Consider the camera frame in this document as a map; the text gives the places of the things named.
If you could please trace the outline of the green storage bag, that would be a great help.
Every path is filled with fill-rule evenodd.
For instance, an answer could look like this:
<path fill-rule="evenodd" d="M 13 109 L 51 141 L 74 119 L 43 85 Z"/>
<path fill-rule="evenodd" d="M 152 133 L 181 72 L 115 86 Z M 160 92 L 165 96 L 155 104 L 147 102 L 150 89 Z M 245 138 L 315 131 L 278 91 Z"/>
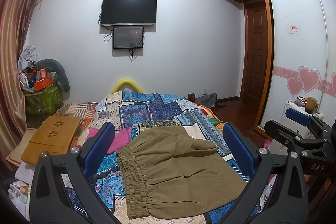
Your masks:
<path fill-rule="evenodd" d="M 49 87 L 33 93 L 25 93 L 27 114 L 54 114 L 56 106 L 63 103 L 60 87 L 52 84 Z"/>

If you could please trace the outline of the yellow curved bed rail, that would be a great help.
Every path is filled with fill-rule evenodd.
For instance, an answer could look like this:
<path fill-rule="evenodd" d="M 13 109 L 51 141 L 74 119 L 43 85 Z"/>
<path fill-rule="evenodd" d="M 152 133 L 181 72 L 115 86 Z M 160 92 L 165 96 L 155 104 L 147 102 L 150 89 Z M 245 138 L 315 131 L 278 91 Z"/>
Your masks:
<path fill-rule="evenodd" d="M 124 87 L 129 87 L 132 91 L 143 93 L 143 90 L 132 80 L 122 79 L 112 88 L 111 93 L 116 93 L 121 91 Z"/>

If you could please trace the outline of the brown glass mug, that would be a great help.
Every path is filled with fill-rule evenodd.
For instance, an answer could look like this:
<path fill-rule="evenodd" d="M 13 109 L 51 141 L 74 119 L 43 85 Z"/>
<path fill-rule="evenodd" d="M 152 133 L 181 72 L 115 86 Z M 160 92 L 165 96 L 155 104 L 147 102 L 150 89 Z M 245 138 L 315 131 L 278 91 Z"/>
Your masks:
<path fill-rule="evenodd" d="M 314 97 L 308 97 L 305 104 L 305 111 L 308 114 L 313 114 L 318 108 L 318 101 Z"/>

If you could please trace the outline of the black wall television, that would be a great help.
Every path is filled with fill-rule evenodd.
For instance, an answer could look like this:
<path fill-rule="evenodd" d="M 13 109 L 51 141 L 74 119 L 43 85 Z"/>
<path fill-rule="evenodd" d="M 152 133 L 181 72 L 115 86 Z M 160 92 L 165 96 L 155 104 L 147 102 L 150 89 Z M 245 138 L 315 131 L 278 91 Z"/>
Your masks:
<path fill-rule="evenodd" d="M 157 0 L 102 0 L 101 26 L 153 26 L 156 22 Z"/>

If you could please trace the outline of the brown wooden door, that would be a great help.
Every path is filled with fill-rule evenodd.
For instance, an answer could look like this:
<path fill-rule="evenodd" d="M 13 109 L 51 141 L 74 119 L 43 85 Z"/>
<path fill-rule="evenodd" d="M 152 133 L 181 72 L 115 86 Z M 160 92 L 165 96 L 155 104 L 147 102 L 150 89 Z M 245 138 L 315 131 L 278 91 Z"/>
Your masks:
<path fill-rule="evenodd" d="M 264 89 L 268 55 L 268 23 L 264 1 L 246 3 L 245 55 L 241 101 L 258 110 Z"/>

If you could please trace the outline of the white appliance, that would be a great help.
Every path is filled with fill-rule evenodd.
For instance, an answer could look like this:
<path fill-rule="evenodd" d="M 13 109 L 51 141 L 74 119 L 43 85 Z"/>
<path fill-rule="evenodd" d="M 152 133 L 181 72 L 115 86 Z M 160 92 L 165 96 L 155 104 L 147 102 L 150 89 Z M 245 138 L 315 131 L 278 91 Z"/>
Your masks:
<path fill-rule="evenodd" d="M 315 139 L 307 127 L 311 116 L 304 107 L 297 106 L 293 101 L 286 101 L 280 123 L 301 135 L 303 139 Z"/>

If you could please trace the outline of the small black wall monitor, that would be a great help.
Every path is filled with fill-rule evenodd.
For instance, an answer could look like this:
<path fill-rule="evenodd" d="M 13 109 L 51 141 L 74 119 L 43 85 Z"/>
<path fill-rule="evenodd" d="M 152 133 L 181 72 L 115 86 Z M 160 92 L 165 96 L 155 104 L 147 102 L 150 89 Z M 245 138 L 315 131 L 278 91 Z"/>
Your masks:
<path fill-rule="evenodd" d="M 143 48 L 143 26 L 118 26 L 113 28 L 112 46 L 114 50 Z"/>

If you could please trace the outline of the striped pink curtain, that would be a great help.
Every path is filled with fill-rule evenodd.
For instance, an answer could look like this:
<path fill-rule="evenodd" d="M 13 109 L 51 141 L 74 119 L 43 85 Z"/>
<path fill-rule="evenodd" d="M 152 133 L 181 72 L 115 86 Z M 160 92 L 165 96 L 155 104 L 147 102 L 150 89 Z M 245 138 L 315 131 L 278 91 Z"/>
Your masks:
<path fill-rule="evenodd" d="M 18 60 L 37 0 L 1 0 L 1 168 L 26 130 Z"/>

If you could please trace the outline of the orange multicolour fleece blanket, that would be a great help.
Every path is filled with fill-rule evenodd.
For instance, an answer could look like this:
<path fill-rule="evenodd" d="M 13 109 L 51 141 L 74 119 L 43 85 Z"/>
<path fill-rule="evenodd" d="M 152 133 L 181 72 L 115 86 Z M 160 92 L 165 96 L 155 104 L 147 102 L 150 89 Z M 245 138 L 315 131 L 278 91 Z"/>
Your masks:
<path fill-rule="evenodd" d="M 225 122 L 221 121 L 211 109 L 202 106 L 202 105 L 197 105 L 198 108 L 201 109 L 202 113 L 207 117 L 207 119 L 215 126 L 215 128 L 218 130 L 218 132 L 222 135 L 223 134 L 223 128 L 225 125 Z"/>

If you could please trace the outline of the bamboo lap desk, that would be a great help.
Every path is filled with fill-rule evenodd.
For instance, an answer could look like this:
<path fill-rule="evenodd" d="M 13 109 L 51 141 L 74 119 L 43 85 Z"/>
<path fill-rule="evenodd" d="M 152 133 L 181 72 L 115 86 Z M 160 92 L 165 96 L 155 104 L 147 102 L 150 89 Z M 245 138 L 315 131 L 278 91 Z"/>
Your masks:
<path fill-rule="evenodd" d="M 21 160 L 37 164 L 43 151 L 50 155 L 67 153 L 79 125 L 80 117 L 48 117 L 31 137 Z"/>

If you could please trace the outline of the grey bag on floor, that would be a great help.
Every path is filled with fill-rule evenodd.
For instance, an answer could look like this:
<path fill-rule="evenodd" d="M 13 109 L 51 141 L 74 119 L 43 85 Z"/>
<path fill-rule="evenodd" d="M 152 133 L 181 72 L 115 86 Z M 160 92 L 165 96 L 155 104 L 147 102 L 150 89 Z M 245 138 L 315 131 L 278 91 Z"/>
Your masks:
<path fill-rule="evenodd" d="M 195 98 L 195 104 L 202 105 L 207 108 L 214 107 L 225 107 L 226 104 L 224 102 L 219 102 L 216 93 L 211 93 L 207 95 L 203 95 L 201 97 Z"/>

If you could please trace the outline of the grey neck pillow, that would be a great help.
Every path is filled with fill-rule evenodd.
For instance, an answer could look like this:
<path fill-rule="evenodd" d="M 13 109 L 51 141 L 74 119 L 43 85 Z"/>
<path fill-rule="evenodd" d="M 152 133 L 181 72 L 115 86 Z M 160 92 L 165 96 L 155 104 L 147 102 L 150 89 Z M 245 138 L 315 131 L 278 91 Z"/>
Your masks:
<path fill-rule="evenodd" d="M 39 60 L 35 64 L 35 69 L 36 70 L 46 69 L 48 73 L 53 73 L 55 82 L 57 84 L 60 83 L 61 88 L 65 92 L 68 92 L 70 90 L 70 83 L 68 81 L 66 71 L 60 62 L 54 59 Z"/>

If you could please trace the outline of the olive green pants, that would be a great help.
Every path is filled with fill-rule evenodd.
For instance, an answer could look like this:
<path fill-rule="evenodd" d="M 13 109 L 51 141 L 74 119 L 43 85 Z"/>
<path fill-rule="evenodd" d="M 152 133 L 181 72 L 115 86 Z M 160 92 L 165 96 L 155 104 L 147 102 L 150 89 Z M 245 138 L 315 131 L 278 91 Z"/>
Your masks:
<path fill-rule="evenodd" d="M 116 154 L 130 219 L 201 215 L 236 200 L 247 185 L 213 142 L 183 127 L 149 128 Z"/>

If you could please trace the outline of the blue patchwork bedspread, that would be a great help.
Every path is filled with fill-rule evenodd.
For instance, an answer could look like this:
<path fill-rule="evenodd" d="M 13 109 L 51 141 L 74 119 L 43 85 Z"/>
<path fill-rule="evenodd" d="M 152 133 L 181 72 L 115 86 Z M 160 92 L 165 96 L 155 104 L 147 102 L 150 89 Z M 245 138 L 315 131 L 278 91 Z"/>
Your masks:
<path fill-rule="evenodd" d="M 251 179 L 224 122 L 183 97 L 120 91 L 56 114 L 80 119 L 78 146 L 114 125 L 91 183 L 117 223 L 219 223 Z"/>

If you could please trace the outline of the orange box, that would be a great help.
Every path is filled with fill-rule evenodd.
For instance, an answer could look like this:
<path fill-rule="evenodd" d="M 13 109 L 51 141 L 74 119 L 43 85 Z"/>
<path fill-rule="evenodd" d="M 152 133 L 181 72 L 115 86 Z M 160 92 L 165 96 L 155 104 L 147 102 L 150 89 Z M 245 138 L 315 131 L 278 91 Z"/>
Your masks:
<path fill-rule="evenodd" d="M 50 78 L 41 79 L 34 83 L 34 90 L 37 92 L 39 90 L 42 90 L 44 88 L 51 86 L 52 84 L 53 84 L 53 81 Z"/>

